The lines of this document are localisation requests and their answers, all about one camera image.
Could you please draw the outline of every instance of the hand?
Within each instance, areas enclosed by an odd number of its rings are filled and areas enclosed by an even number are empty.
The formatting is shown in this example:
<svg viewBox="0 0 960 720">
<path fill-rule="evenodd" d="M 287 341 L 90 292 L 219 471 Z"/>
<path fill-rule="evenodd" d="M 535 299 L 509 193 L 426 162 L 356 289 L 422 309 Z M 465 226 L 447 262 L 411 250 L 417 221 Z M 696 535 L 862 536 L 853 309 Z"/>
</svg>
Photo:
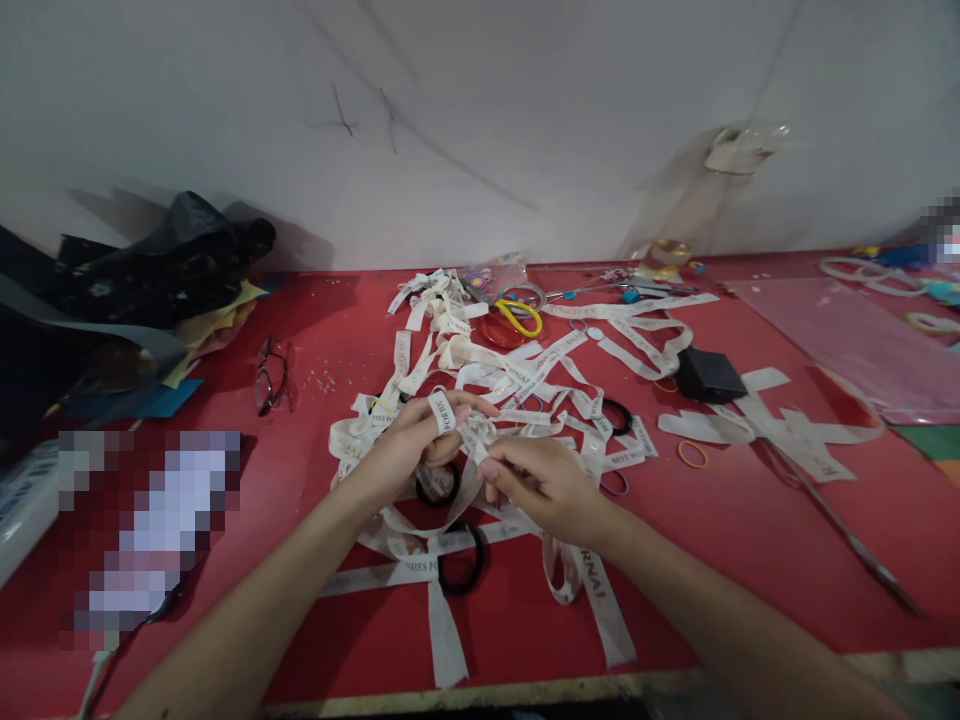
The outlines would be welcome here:
<svg viewBox="0 0 960 720">
<path fill-rule="evenodd" d="M 487 417 L 500 414 L 496 406 L 471 393 L 448 390 L 445 395 L 458 426 L 474 410 Z M 374 511 L 379 511 L 409 485 L 417 465 L 441 467 L 457 456 L 463 442 L 460 433 L 451 430 L 438 437 L 437 431 L 437 420 L 427 399 L 410 400 L 344 483 L 363 484 L 376 506 Z"/>
<path fill-rule="evenodd" d="M 601 552 L 622 511 L 600 494 L 577 457 L 552 438 L 503 438 L 488 448 L 480 475 L 558 540 Z M 501 460 L 536 478 L 521 480 Z"/>
</svg>

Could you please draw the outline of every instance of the plastic bag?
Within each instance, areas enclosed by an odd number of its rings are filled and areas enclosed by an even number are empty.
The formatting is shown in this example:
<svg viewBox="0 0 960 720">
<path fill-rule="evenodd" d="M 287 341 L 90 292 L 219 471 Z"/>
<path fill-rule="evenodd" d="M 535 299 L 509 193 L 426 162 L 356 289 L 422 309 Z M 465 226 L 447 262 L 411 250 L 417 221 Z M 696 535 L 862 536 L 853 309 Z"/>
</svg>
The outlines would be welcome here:
<svg viewBox="0 0 960 720">
<path fill-rule="evenodd" d="M 471 294 L 493 302 L 504 290 L 527 282 L 527 261 L 518 252 L 507 253 L 484 265 L 458 268 L 457 275 Z"/>
<path fill-rule="evenodd" d="M 960 354 L 829 278 L 727 283 L 795 345 L 859 388 L 887 422 L 960 423 Z"/>
</svg>

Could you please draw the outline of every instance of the blue object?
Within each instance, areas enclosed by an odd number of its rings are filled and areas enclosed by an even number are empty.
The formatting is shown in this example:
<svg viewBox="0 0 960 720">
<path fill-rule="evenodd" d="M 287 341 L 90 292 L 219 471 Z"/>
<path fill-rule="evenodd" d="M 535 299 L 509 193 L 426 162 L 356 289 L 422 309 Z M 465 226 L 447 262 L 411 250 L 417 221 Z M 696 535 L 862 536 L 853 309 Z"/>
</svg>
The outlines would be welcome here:
<svg viewBox="0 0 960 720">
<path fill-rule="evenodd" d="M 911 245 L 909 247 L 884 248 L 880 250 L 874 262 L 886 267 L 926 267 L 931 258 L 930 246 L 926 244 Z"/>
<path fill-rule="evenodd" d="M 160 387 L 146 395 L 137 405 L 124 411 L 122 417 L 151 418 L 173 417 L 187 399 L 203 384 L 202 379 L 184 380 L 176 390 Z M 98 418 L 105 415 L 115 403 L 123 402 L 128 393 L 116 395 L 93 395 L 70 399 L 64 402 L 64 410 L 70 417 Z"/>
</svg>

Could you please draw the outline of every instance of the yellow scissors handle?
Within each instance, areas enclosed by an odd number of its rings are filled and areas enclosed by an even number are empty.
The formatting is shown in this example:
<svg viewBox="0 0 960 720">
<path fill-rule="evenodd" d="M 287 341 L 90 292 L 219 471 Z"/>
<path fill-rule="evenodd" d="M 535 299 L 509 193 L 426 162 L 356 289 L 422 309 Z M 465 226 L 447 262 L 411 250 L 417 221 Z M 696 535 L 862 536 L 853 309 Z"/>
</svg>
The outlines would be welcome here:
<svg viewBox="0 0 960 720">
<path fill-rule="evenodd" d="M 502 312 L 507 320 L 510 321 L 510 324 L 513 325 L 517 330 L 520 331 L 526 337 L 536 337 L 543 331 L 543 320 L 540 318 L 540 313 L 534 310 L 529 305 L 524 305 L 523 303 L 518 303 L 514 300 L 504 300 L 503 298 L 497 300 L 493 306 Z M 519 320 L 517 320 L 513 313 L 510 312 L 510 308 L 517 308 L 517 310 L 525 310 L 530 313 L 530 317 L 533 318 L 533 321 L 537 325 L 536 330 L 527 330 Z"/>
</svg>

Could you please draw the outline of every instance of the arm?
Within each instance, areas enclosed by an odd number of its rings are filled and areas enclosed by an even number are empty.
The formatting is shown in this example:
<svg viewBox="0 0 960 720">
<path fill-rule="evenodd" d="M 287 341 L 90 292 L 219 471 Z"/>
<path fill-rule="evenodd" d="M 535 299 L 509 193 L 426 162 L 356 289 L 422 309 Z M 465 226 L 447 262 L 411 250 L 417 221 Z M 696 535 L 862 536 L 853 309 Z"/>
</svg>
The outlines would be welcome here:
<svg viewBox="0 0 960 720">
<path fill-rule="evenodd" d="M 550 534 L 616 565 L 750 717 L 909 717 L 821 642 L 604 498 L 559 443 L 504 439 L 490 455 L 484 478 Z M 531 472 L 535 486 L 499 460 Z"/>
<path fill-rule="evenodd" d="M 499 411 L 451 391 L 457 423 L 474 409 Z M 164 658 L 116 720 L 253 717 L 287 646 L 364 525 L 406 487 L 417 464 L 457 453 L 455 433 L 437 437 L 426 400 L 404 407 L 357 469 Z"/>
</svg>

